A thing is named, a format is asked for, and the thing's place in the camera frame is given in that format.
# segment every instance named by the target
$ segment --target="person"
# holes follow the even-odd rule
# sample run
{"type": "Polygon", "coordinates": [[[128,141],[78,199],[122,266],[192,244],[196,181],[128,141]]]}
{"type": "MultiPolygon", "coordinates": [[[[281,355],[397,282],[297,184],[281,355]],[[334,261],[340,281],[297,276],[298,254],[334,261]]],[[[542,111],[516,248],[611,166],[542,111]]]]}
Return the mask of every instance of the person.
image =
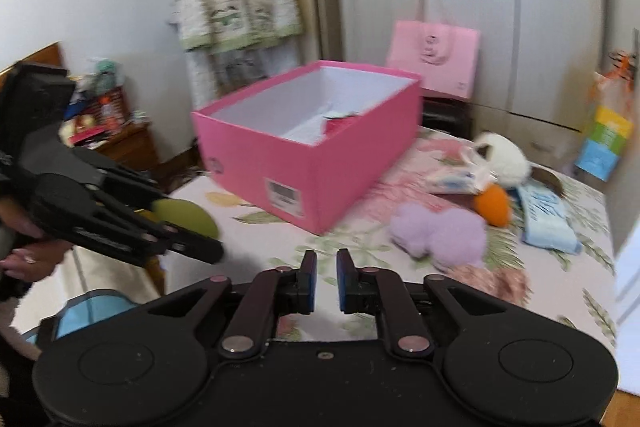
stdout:
{"type": "Polygon", "coordinates": [[[0,427],[44,427],[49,420],[31,383],[33,363],[40,350],[11,327],[20,296],[6,288],[8,282],[23,281],[26,290],[30,283],[47,278],[64,261],[72,245],[47,237],[9,196],[0,197],[0,223],[33,237],[32,243],[0,261],[0,427]]]}

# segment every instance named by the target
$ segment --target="white sticker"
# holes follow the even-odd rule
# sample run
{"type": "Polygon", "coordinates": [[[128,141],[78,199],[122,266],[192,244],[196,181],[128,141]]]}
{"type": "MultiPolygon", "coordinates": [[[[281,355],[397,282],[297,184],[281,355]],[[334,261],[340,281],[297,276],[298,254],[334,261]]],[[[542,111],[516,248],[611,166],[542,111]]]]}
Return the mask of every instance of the white sticker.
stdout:
{"type": "Polygon", "coordinates": [[[267,183],[267,195],[273,206],[292,216],[304,216],[299,190],[266,178],[265,181],[267,183]]]}

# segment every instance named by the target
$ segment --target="white plush toy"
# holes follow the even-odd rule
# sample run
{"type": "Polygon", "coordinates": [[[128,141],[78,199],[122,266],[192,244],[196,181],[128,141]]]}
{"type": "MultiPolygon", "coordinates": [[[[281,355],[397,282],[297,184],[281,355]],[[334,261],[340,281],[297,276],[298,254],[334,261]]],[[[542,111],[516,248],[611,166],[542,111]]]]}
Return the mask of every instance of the white plush toy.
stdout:
{"type": "Polygon", "coordinates": [[[518,146],[492,132],[484,132],[474,140],[465,160],[491,171],[503,188],[517,187],[531,174],[531,165],[518,146]]]}

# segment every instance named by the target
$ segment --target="open cardboard box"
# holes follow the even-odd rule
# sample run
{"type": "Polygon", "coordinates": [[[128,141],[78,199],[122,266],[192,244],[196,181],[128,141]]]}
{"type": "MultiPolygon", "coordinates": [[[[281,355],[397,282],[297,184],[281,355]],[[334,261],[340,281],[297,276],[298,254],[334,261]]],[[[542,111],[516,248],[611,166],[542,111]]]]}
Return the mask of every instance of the open cardboard box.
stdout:
{"type": "Polygon", "coordinates": [[[194,111],[213,180],[309,232],[329,230],[408,149],[420,76],[320,61],[194,111]],[[324,115],[357,113],[325,137],[324,115]]]}

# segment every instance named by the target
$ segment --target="pink shopping bag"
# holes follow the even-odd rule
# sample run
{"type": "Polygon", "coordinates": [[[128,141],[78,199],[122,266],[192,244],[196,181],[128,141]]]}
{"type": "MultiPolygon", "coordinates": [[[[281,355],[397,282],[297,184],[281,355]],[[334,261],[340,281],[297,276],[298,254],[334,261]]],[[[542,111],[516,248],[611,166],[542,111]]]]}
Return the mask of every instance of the pink shopping bag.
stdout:
{"type": "MultiPolygon", "coordinates": [[[[441,17],[446,19],[441,0],[441,17]]],[[[397,21],[386,60],[388,68],[422,77],[424,96],[468,100],[473,93],[480,32],[426,22],[427,0],[418,0],[416,20],[397,21]]]]}

